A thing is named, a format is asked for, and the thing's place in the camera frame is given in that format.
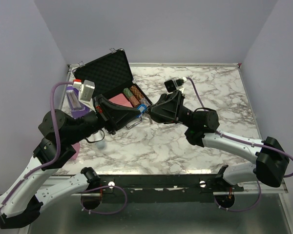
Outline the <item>blue key tag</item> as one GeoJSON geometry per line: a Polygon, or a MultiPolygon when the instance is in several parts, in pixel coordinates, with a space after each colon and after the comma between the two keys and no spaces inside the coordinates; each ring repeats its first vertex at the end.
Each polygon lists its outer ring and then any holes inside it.
{"type": "Polygon", "coordinates": [[[140,113],[143,114],[143,113],[147,110],[147,106],[144,105],[144,104],[140,104],[140,105],[137,107],[137,110],[139,110],[140,113]]]}

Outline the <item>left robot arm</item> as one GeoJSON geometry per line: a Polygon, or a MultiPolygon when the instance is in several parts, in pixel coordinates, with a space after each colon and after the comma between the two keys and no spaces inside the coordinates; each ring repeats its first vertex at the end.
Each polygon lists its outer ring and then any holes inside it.
{"type": "Polygon", "coordinates": [[[100,177],[85,167],[63,184],[41,189],[44,182],[73,157],[73,145],[106,129],[110,134],[125,127],[140,114],[136,108],[114,104],[99,95],[94,110],[73,118],[51,109],[39,125],[43,139],[15,183],[0,195],[0,229],[22,228],[35,221],[43,209],[67,195],[87,191],[101,185],[100,177]]]}

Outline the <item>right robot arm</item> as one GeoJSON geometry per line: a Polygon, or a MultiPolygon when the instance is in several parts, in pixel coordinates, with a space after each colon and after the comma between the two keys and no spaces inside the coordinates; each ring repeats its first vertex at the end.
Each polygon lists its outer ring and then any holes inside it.
{"type": "Polygon", "coordinates": [[[150,107],[150,117],[157,123],[186,126],[185,136],[191,145],[218,149],[247,160],[241,165],[223,166],[215,178],[217,189],[226,191],[232,185],[251,181],[274,188],[281,185],[289,158],[275,138],[252,139],[220,131],[215,110],[200,107],[192,111],[183,105],[184,98],[179,90],[162,94],[150,107]]]}

